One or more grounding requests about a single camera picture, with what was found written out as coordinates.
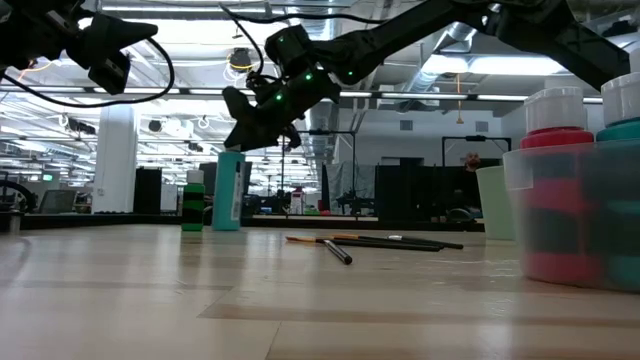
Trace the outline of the small red paint bottle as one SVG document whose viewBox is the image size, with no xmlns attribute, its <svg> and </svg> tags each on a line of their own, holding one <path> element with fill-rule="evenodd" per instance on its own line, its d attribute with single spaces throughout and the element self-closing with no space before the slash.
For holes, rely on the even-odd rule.
<svg viewBox="0 0 640 360">
<path fill-rule="evenodd" d="M 525 100 L 526 135 L 522 164 L 531 183 L 519 193 L 523 265 L 533 279 L 584 284 L 600 270 L 588 254 L 588 216 L 594 209 L 579 179 L 586 130 L 583 91 L 577 87 L 541 90 Z"/>
</svg>

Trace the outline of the clear plastic container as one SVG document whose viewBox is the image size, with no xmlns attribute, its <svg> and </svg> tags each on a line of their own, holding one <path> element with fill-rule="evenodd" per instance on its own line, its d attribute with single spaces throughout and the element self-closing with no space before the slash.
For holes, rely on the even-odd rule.
<svg viewBox="0 0 640 360">
<path fill-rule="evenodd" d="M 521 149 L 504 167 L 527 277 L 640 293 L 640 140 Z"/>
</svg>

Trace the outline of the small green paint bottle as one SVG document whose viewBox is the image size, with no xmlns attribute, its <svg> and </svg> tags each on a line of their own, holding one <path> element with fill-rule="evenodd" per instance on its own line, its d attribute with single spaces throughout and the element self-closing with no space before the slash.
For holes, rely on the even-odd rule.
<svg viewBox="0 0 640 360">
<path fill-rule="evenodd" d="M 183 188 L 182 223 L 183 231 L 201 232 L 205 209 L 204 172 L 188 170 L 187 184 Z"/>
</svg>

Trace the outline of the white pillar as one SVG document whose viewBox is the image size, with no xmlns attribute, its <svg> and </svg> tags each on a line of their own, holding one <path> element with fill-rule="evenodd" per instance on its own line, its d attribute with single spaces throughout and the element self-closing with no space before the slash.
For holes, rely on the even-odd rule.
<svg viewBox="0 0 640 360">
<path fill-rule="evenodd" d="M 92 212 L 133 211 L 139 119 L 132 105 L 101 109 Z"/>
</svg>

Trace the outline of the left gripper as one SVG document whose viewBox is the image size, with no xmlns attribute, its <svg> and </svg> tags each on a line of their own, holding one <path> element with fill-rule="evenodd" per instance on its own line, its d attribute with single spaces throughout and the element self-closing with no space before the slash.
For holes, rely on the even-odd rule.
<svg viewBox="0 0 640 360">
<path fill-rule="evenodd" d="M 103 13 L 93 16 L 84 29 L 79 21 L 88 17 L 82 7 L 55 7 L 47 12 L 51 26 L 52 50 L 47 59 L 57 60 L 63 51 L 84 69 L 89 78 L 111 95 L 124 92 L 131 62 L 122 49 L 153 37 L 158 27 L 153 24 L 129 22 Z"/>
</svg>

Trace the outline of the long ceiling light bar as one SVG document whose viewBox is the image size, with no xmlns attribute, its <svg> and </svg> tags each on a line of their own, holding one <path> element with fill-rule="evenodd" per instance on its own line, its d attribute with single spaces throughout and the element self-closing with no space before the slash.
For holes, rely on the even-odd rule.
<svg viewBox="0 0 640 360">
<path fill-rule="evenodd" d="M 72 86 L 34 86 L 33 90 L 56 97 L 98 97 L 111 98 L 105 90 L 98 87 L 72 87 Z M 136 99 L 154 95 L 161 91 L 160 88 L 134 87 L 127 88 L 123 94 L 115 95 L 118 99 Z M 170 99 L 182 98 L 221 98 L 222 88 L 177 88 L 172 89 L 166 95 Z M 437 101 L 477 101 L 477 102 L 506 102 L 522 103 L 526 96 L 522 95 L 494 95 L 472 93 L 400 93 L 382 91 L 342 91 L 341 99 L 382 99 L 382 100 L 437 100 Z"/>
</svg>

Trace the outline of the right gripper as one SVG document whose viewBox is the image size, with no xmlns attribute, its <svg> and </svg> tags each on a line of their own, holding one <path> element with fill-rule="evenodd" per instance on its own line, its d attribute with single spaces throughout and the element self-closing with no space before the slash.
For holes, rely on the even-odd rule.
<svg viewBox="0 0 640 360">
<path fill-rule="evenodd" d="M 292 122 L 323 99 L 337 103 L 341 92 L 327 71 L 315 68 L 287 79 L 250 72 L 249 88 L 255 94 L 255 107 L 234 87 L 222 91 L 229 114 L 236 120 L 224 141 L 227 149 L 250 151 L 275 146 L 280 135 L 287 139 L 284 149 L 296 149 L 301 138 Z"/>
</svg>

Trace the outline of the large teal paint bottle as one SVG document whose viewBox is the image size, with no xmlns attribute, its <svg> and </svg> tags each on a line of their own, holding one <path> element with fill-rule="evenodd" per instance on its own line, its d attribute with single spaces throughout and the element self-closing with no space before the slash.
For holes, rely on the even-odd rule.
<svg viewBox="0 0 640 360">
<path fill-rule="evenodd" d="M 212 216 L 215 231 L 236 231 L 240 228 L 244 171 L 244 154 L 234 151 L 219 154 Z"/>
</svg>

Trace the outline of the small teal paint bottle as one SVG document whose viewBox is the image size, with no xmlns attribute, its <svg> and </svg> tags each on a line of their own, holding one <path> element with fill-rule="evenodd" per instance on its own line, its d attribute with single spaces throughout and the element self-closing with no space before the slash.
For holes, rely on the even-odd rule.
<svg viewBox="0 0 640 360">
<path fill-rule="evenodd" d="M 607 273 L 640 291 L 640 72 L 601 88 L 605 128 L 596 135 L 606 168 Z"/>
</svg>

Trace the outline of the black aluminium table frame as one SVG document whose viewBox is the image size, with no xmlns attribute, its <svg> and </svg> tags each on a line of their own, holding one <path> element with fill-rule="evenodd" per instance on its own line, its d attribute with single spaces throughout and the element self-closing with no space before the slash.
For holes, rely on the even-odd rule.
<svg viewBox="0 0 640 360">
<path fill-rule="evenodd" d="M 21 230 L 43 230 L 56 228 L 112 226 L 112 225 L 180 225 L 181 217 L 168 215 L 139 214 L 28 214 L 22 217 Z M 242 218 L 242 227 L 260 228 L 306 228 L 344 230 L 393 230 L 393 231 L 445 231 L 484 232 L 481 223 L 431 223 L 407 221 L 372 221 L 365 218 L 350 220 L 347 217 L 301 216 L 299 218 L 265 216 Z"/>
</svg>

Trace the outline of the black paintbrush brown tip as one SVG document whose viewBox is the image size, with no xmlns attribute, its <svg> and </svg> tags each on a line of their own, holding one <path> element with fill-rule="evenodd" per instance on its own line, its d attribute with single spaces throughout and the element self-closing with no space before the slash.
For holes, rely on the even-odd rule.
<svg viewBox="0 0 640 360">
<path fill-rule="evenodd" d="M 368 236 L 351 236 L 351 235 L 333 235 L 314 237 L 311 242 L 332 241 L 336 245 L 355 246 L 355 247 L 372 247 L 386 249 L 406 249 L 416 251 L 432 251 L 437 252 L 443 249 L 442 245 L 420 242 L 407 242 L 399 240 L 391 240 L 387 238 L 368 237 Z"/>
</svg>

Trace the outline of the black cabinet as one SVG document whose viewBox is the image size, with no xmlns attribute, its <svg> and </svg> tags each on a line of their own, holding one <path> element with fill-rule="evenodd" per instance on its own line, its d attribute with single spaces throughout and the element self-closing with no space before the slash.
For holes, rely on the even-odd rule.
<svg viewBox="0 0 640 360">
<path fill-rule="evenodd" d="M 162 171 L 138 168 L 135 177 L 133 212 L 158 215 L 161 207 Z"/>
</svg>

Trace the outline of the light green plastic cup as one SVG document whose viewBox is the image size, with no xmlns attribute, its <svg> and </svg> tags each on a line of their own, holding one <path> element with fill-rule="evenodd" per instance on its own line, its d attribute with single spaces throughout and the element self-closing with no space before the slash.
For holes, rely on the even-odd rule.
<svg viewBox="0 0 640 360">
<path fill-rule="evenodd" d="M 513 240 L 514 227 L 504 167 L 485 167 L 476 174 L 486 237 L 492 240 Z"/>
</svg>

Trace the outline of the grey tarp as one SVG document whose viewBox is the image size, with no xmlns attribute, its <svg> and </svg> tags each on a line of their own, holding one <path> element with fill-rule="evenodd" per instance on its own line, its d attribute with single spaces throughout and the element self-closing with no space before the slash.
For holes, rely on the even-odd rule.
<svg viewBox="0 0 640 360">
<path fill-rule="evenodd" d="M 355 164 L 345 161 L 326 165 L 329 205 L 333 213 L 341 213 L 338 198 L 355 190 L 361 199 L 375 197 L 375 165 Z"/>
</svg>

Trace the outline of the black paintbrush orange tip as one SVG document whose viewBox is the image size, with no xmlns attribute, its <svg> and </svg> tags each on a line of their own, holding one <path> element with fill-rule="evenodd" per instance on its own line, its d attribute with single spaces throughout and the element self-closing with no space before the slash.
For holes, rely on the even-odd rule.
<svg viewBox="0 0 640 360">
<path fill-rule="evenodd" d="M 325 241 L 331 241 L 334 244 L 340 245 L 340 246 L 396 249 L 396 250 L 410 250 L 410 251 L 424 251 L 424 252 L 439 252 L 443 249 L 443 247 L 441 246 L 432 246 L 432 245 L 412 245 L 412 244 L 403 244 L 403 243 L 362 241 L 362 240 L 349 240 L 349 239 L 330 239 L 330 238 L 294 237 L 294 236 L 286 236 L 285 239 L 290 242 L 298 242 L 298 243 L 324 243 Z"/>
</svg>

